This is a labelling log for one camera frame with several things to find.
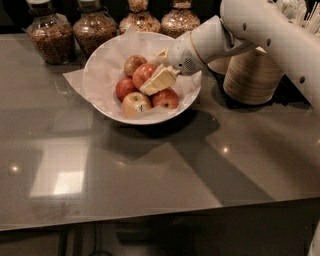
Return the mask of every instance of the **apple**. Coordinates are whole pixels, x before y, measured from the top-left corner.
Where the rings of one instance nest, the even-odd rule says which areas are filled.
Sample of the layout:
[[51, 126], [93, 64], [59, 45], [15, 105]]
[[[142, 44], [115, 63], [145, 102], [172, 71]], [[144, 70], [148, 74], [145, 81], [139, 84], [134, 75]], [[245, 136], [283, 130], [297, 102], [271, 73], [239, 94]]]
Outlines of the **apple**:
[[151, 101], [142, 92], [129, 93], [122, 101], [122, 111], [126, 118], [152, 108]]
[[144, 84], [144, 82], [152, 76], [157, 67], [158, 66], [151, 63], [144, 63], [136, 69], [136, 71], [133, 73], [132, 81], [138, 90]]
[[133, 84], [131, 77], [123, 77], [116, 84], [116, 95], [119, 100], [123, 99], [131, 92], [137, 92], [138, 90]]
[[151, 97], [152, 106], [161, 106], [167, 109], [175, 109], [179, 106], [179, 96], [171, 87], [163, 89]]
[[134, 71], [142, 64], [147, 63], [145, 57], [135, 54], [126, 59], [123, 65], [123, 71], [126, 76], [132, 77]]

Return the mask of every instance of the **white bowl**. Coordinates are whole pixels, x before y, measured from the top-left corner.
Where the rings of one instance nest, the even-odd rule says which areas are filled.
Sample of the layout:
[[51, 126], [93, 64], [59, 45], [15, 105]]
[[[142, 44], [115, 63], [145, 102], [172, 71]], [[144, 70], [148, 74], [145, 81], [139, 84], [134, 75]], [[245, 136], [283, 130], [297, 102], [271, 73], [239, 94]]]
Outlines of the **white bowl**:
[[83, 72], [83, 90], [86, 99], [107, 117], [127, 124], [147, 125], [164, 122], [185, 111], [200, 92], [202, 73], [178, 76], [173, 86], [180, 98], [177, 109], [156, 107], [133, 118], [125, 118], [121, 102], [115, 95], [115, 86], [124, 77], [123, 64], [133, 55], [140, 54], [151, 59], [174, 39], [152, 32], [128, 30], [101, 45], [88, 59]]

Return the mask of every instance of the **glass jar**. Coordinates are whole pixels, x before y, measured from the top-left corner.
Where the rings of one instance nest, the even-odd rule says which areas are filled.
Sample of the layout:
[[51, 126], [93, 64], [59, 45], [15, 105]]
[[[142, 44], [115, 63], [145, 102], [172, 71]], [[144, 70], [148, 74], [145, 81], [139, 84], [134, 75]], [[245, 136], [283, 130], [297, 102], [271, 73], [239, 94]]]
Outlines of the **glass jar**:
[[48, 64], [65, 64], [75, 59], [75, 40], [71, 24], [60, 18], [50, 0], [27, 0], [33, 23], [29, 38]]
[[100, 45], [117, 36], [117, 24], [99, 0], [79, 0], [79, 11], [81, 18], [73, 25], [73, 32], [89, 58]]
[[138, 31], [160, 32], [160, 21], [148, 11], [148, 3], [148, 0], [128, 0], [129, 13], [119, 24], [120, 34], [130, 26]]
[[200, 25], [200, 19], [192, 11], [192, 0], [173, 0], [171, 10], [161, 19], [161, 33], [177, 38]]

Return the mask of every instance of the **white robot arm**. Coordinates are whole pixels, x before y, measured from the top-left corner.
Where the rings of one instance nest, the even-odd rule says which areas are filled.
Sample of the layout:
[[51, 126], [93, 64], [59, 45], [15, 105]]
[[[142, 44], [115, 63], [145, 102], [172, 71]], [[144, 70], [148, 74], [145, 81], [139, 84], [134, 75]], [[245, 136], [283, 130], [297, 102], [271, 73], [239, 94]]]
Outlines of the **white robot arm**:
[[221, 18], [177, 38], [168, 61], [181, 74], [192, 74], [214, 59], [257, 46], [320, 111], [320, 38], [291, 23], [272, 0], [223, 0]]

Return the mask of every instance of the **dried spice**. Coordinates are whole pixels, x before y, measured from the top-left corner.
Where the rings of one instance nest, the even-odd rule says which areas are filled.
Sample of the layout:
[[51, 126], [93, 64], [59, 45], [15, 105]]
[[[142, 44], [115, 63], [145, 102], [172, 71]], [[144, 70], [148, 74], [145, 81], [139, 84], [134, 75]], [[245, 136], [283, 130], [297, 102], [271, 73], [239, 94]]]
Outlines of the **dried spice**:
[[132, 12], [141, 12], [148, 9], [148, 0], [128, 0], [128, 3]]
[[29, 38], [49, 64], [63, 64], [75, 58], [75, 41], [70, 24], [35, 28], [29, 32]]
[[90, 55], [103, 43], [117, 36], [115, 23], [102, 12], [84, 14], [73, 26], [77, 42], [86, 55]]
[[144, 32], [160, 32], [161, 24], [155, 17], [153, 17], [149, 12], [141, 13], [129, 13], [120, 22], [120, 33], [123, 34], [126, 30], [133, 26], [138, 31]]
[[128, 0], [129, 14], [119, 24], [120, 34], [132, 26], [137, 31], [160, 32], [160, 21], [147, 10], [148, 0]]
[[192, 11], [190, 1], [174, 2], [171, 11], [161, 20], [161, 33], [177, 38], [200, 25], [200, 19]]

